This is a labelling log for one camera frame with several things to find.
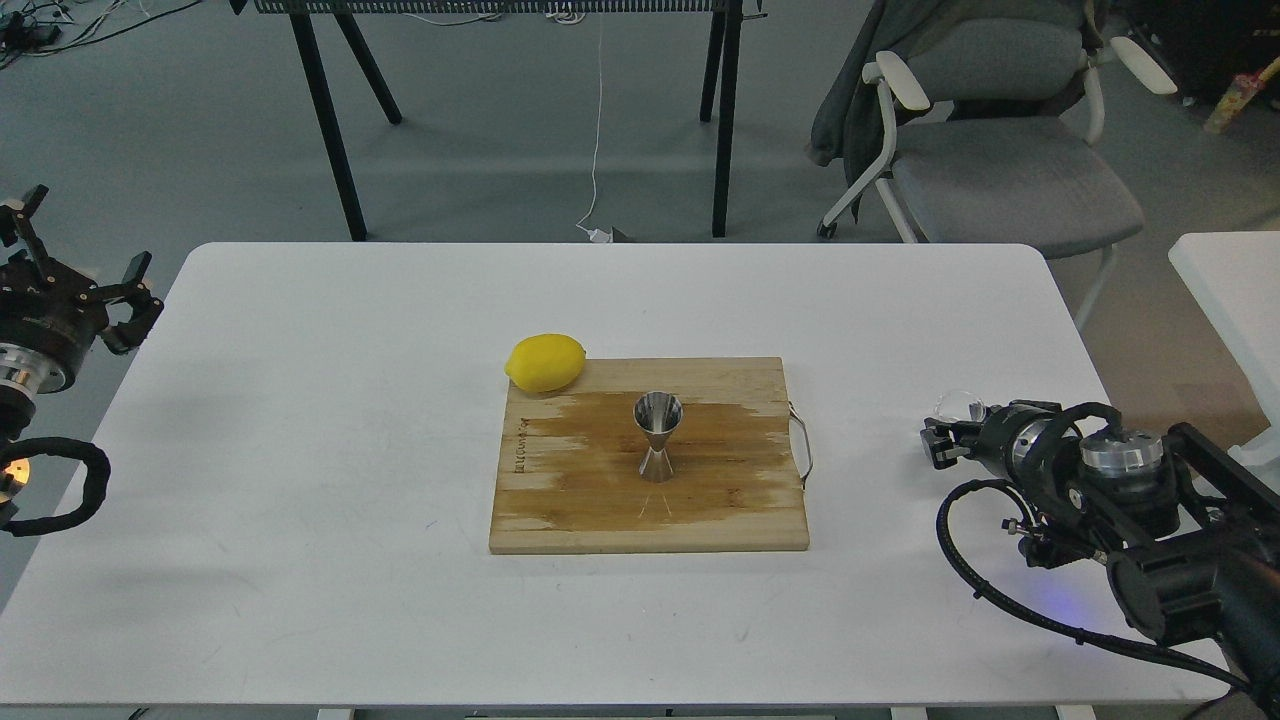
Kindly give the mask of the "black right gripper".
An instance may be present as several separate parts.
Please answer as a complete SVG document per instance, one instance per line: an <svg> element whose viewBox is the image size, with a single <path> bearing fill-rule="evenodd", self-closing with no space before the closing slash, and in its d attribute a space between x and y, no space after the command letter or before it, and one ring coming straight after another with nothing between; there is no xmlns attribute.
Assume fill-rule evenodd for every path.
<svg viewBox="0 0 1280 720"><path fill-rule="evenodd" d="M1014 400L1007 405L969 404L972 420L925 418L922 445L936 470L954 468L960 459L980 462L1007 480L1027 478L1025 460L1061 404Z"/></svg>

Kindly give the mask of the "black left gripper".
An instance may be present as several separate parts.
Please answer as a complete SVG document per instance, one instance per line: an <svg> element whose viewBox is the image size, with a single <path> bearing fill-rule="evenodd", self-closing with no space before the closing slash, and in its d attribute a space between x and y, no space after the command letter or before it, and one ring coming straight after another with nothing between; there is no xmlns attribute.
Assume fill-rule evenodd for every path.
<svg viewBox="0 0 1280 720"><path fill-rule="evenodd" d="M3 364L40 379L40 386L26 382L28 393L72 387L97 336L118 356L138 348L164 309L145 283L151 252L137 254L120 282L99 287L101 304L131 309L127 322L109 324L102 305L81 302L92 282L69 266L52 264L35 231L32 220L47 193L46 184L36 184L19 201L3 202L1 209L3 246L17 247L3 265Z"/></svg>

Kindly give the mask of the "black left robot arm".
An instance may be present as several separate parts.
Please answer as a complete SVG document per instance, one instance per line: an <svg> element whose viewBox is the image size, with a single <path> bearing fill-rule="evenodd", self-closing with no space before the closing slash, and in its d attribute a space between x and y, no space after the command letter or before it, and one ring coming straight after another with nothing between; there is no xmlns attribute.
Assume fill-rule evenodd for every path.
<svg viewBox="0 0 1280 720"><path fill-rule="evenodd" d="M32 224L47 192L47 186L36 184L22 200L3 202L1 215L3 245L15 250L1 272L3 530L14 537L86 523L102 506L111 473L108 455L93 443L20 437L35 416L37 396L69 389L96 340L115 355L138 348L164 309L145 283L148 251L136 255L114 284L100 284L52 258ZM69 512L18 519L14 498L28 484L31 460L38 456L84 468L81 502Z"/></svg>

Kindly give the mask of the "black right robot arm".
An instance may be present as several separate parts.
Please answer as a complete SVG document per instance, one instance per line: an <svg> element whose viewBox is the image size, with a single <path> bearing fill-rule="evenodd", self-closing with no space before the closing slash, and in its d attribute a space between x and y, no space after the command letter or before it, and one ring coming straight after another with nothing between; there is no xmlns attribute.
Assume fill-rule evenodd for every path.
<svg viewBox="0 0 1280 720"><path fill-rule="evenodd" d="M927 418L920 438L938 470L968 459L988 471L952 489L934 521L978 600L1078 644L1213 678L1277 716L1275 491L1187 423L1155 436L1097 402L974 402L969 413ZM1100 562L1142 641L1053 620L980 577L950 530L952 505L979 489L1018 507L1004 529L1029 568Z"/></svg>

